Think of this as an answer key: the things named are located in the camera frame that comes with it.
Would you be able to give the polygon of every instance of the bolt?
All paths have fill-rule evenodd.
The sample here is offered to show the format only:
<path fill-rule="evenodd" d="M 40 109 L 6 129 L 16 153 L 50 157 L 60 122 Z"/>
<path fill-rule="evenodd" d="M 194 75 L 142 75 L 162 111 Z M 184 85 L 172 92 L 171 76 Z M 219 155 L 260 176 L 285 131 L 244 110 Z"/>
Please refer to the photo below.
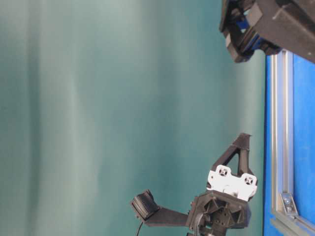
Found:
<path fill-rule="evenodd" d="M 286 204 L 286 205 L 290 205 L 290 203 L 291 203 L 290 198 L 285 198 L 283 201 L 284 201 L 284 204 Z"/>

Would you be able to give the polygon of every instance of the teal backdrop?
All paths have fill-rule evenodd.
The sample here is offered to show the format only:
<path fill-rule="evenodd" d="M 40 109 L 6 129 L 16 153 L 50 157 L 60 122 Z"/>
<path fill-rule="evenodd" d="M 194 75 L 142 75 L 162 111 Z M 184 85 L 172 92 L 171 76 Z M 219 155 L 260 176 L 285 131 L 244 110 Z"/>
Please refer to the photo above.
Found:
<path fill-rule="evenodd" d="M 219 0 L 2 0 L 0 235 L 134 235 L 136 194 L 187 212 L 240 132 L 259 186 L 228 236 L 262 235 L 265 57 L 235 64 L 220 16 Z"/>

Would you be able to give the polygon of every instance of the black 3d-printed part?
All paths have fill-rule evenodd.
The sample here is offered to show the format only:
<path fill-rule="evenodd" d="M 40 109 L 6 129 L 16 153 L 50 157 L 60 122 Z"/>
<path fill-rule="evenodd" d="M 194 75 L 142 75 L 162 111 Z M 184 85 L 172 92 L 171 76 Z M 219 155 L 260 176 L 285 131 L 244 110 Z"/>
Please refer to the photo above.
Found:
<path fill-rule="evenodd" d="M 131 202 L 137 217 L 148 226 L 185 226 L 188 215 L 158 206 L 147 189 Z"/>
<path fill-rule="evenodd" d="M 196 224 L 195 219 L 198 216 L 202 216 L 204 219 Z M 198 227 L 199 233 L 202 234 L 225 236 L 227 229 L 247 227 L 250 217 L 251 211 L 248 202 L 212 190 L 195 197 L 186 226 L 190 230 Z"/>
<path fill-rule="evenodd" d="M 313 0 L 222 0 L 220 31 L 235 62 L 285 48 L 315 63 Z"/>
<path fill-rule="evenodd" d="M 211 170 L 216 171 L 218 165 L 226 166 L 234 156 L 238 154 L 237 176 L 243 173 L 254 175 L 249 168 L 250 135 L 241 133 L 232 145 L 222 154 L 222 156 L 213 164 Z"/>

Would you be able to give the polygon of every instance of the blue panel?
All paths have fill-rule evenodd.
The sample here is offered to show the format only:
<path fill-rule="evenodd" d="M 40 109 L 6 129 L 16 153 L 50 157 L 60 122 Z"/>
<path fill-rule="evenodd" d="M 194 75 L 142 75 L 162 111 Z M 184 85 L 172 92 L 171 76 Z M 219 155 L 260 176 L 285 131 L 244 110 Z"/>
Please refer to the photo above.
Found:
<path fill-rule="evenodd" d="M 315 224 L 315 64 L 294 56 L 294 198 Z"/>
<path fill-rule="evenodd" d="M 280 236 L 282 234 L 270 222 L 273 218 L 271 213 L 271 57 L 267 57 L 266 70 L 264 235 Z"/>

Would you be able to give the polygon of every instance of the wire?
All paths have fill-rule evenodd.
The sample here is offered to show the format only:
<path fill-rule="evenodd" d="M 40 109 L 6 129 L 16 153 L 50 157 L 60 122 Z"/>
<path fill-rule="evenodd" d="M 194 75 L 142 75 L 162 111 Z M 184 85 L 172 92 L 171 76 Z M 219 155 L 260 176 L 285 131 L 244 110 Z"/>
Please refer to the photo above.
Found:
<path fill-rule="evenodd" d="M 143 222 L 140 223 L 139 228 L 138 228 L 137 233 L 136 233 L 136 236 L 139 235 L 139 232 L 140 232 L 140 229 L 141 229 L 141 226 L 142 226 L 142 225 L 143 225 Z"/>

